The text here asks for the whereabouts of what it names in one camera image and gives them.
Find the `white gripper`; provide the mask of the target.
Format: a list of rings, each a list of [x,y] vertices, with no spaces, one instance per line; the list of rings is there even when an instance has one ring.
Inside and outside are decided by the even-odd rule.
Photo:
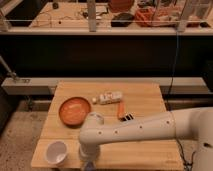
[[[80,145],[79,147],[79,158],[83,162],[87,162],[84,165],[83,171],[95,171],[94,161],[100,155],[99,145]]]

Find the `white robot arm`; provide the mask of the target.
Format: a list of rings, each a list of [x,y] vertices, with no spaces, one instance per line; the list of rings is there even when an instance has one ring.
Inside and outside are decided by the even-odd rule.
[[[79,133],[79,156],[94,161],[102,144],[187,139],[198,142],[192,171],[213,171],[213,107],[166,111],[114,125],[96,112],[87,115]]]

